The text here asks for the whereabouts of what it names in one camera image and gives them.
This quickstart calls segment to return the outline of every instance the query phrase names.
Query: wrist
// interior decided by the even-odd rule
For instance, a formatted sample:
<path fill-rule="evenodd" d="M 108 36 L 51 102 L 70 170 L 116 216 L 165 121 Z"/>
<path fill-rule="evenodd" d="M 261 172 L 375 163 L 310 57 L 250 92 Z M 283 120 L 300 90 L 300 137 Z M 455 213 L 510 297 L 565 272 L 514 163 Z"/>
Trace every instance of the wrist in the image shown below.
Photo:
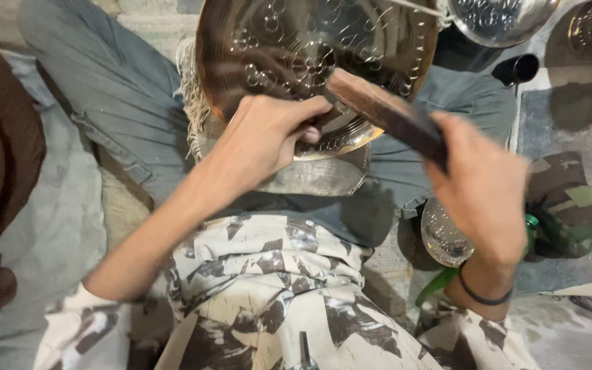
<path fill-rule="evenodd" d="M 522 260 L 527 243 L 526 230 L 503 232 L 495 238 L 482 238 L 476 242 L 474 256 L 486 266 L 515 267 Z"/>
<path fill-rule="evenodd" d="M 499 299 L 513 288 L 517 264 L 486 261 L 481 254 L 472 256 L 460 271 L 465 283 L 485 299 Z"/>

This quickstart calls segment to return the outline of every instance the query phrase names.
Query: brass plate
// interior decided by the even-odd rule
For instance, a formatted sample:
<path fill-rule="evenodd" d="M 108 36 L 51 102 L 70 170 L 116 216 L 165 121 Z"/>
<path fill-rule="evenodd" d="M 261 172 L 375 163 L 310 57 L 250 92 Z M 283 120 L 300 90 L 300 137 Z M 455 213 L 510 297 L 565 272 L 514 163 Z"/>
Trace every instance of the brass plate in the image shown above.
<path fill-rule="evenodd" d="M 435 0 L 419 0 L 432 9 Z M 437 43 L 437 19 L 384 0 L 206 0 L 196 35 L 197 72 L 212 112 L 230 122 L 246 95 L 325 95 L 340 66 L 413 99 Z M 323 137 L 296 160 L 339 156 L 383 130 L 341 104 L 316 124 Z"/>

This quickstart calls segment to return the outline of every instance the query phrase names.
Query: patterned shirt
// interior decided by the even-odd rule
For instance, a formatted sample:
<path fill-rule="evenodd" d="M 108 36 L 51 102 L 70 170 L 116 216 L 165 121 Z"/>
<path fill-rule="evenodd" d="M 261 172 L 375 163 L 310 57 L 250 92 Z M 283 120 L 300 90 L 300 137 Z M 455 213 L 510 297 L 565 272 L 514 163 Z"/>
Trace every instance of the patterned shirt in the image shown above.
<path fill-rule="evenodd" d="M 417 341 L 362 293 L 370 255 L 289 217 L 204 223 L 172 254 L 176 325 L 145 369 L 538 369 L 508 319 L 444 301 Z M 80 286 L 48 310 L 34 368 L 132 368 L 130 306 Z"/>

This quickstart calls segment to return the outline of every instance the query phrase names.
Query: leg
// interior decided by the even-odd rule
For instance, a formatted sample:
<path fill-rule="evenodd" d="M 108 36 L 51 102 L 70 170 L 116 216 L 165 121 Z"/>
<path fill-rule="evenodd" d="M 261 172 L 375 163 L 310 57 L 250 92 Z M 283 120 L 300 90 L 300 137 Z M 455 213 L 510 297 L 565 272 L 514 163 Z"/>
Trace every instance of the leg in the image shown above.
<path fill-rule="evenodd" d="M 18 22 L 73 120 L 162 203 L 192 166 L 176 67 L 90 0 L 25 0 Z"/>
<path fill-rule="evenodd" d="M 491 76 L 432 66 L 418 101 L 428 111 L 462 113 L 499 142 L 505 142 L 515 119 L 515 97 Z M 221 215 L 283 214 L 310 220 L 334 235 L 366 247 L 379 246 L 397 216 L 415 216 L 415 207 L 431 186 L 419 155 L 384 135 L 371 143 L 370 173 L 350 197 L 251 193 Z"/>
<path fill-rule="evenodd" d="M 516 114 L 513 92 L 492 76 L 431 66 L 417 102 L 426 111 L 443 110 L 467 116 L 498 143 L 505 144 Z M 404 217 L 430 195 L 420 156 L 387 135 L 371 143 L 370 178 L 391 189 Z"/>

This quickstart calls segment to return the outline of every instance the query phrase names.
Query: metal plate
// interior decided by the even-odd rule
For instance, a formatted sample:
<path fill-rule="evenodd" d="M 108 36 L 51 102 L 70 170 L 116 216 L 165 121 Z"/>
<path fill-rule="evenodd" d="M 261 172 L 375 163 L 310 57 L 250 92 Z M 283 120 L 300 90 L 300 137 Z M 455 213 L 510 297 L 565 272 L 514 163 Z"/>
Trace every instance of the metal plate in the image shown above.
<path fill-rule="evenodd" d="M 420 0 L 435 8 L 435 0 Z M 241 99 L 325 94 L 328 67 L 340 66 L 412 99 L 437 42 L 436 18 L 384 0 L 206 0 L 196 63 L 212 112 L 229 122 Z M 341 104 L 316 124 L 323 137 L 296 160 L 339 156 L 383 130 Z"/>
<path fill-rule="evenodd" d="M 456 27 L 488 47 L 511 47 L 531 38 L 560 0 L 448 0 Z"/>

